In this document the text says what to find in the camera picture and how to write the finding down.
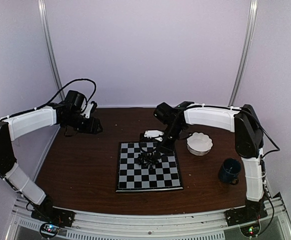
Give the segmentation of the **black grey chessboard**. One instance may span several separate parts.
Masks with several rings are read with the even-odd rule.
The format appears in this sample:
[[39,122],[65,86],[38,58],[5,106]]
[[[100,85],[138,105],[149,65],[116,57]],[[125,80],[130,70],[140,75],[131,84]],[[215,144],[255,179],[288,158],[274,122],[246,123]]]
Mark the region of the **black grey chessboard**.
[[156,142],[120,142],[116,187],[117,193],[136,193],[154,191],[174,191],[184,188],[178,155],[171,153],[160,155],[150,151]]

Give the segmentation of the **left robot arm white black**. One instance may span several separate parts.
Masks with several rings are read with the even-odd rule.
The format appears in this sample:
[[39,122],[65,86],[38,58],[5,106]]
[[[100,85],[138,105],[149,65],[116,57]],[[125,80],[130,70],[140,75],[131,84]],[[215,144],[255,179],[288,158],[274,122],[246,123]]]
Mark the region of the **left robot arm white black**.
[[46,222],[53,222],[58,212],[52,199],[37,186],[17,163],[12,143],[19,137],[45,127],[71,127],[77,133],[96,135],[103,131],[101,121],[93,116],[97,103],[69,90],[65,99],[46,103],[0,118],[0,178],[22,195]]

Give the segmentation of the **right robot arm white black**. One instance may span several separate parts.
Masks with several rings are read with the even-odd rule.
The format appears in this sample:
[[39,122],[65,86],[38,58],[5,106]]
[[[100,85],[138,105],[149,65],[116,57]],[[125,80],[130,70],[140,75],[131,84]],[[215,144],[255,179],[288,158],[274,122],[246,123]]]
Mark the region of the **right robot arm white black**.
[[246,179],[245,207],[241,215],[245,220],[252,221],[261,213],[266,185],[267,155],[263,147],[264,137],[267,137],[268,133],[250,104],[242,107],[224,107],[184,101],[171,107],[163,102],[155,108],[153,115],[166,125],[166,129],[147,130],[144,136],[158,140],[160,152],[171,152],[180,133],[189,125],[203,125],[234,133],[235,151],[243,161]]

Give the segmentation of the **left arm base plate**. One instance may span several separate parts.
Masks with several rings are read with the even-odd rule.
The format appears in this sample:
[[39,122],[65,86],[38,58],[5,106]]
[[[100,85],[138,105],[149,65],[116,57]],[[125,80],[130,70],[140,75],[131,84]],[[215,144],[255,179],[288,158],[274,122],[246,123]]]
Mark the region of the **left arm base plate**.
[[75,212],[61,208],[52,207],[48,210],[39,208],[31,213],[31,217],[42,222],[53,223],[61,228],[71,227],[74,219]]

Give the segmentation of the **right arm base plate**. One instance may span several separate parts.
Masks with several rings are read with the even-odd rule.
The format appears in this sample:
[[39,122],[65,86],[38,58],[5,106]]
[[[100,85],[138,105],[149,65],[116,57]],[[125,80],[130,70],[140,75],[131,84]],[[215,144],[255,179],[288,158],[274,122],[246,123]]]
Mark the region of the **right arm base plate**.
[[254,211],[252,208],[246,206],[239,208],[231,208],[224,212],[227,225],[235,226],[242,225],[249,222],[255,222],[268,216],[267,210],[262,207],[260,211]]

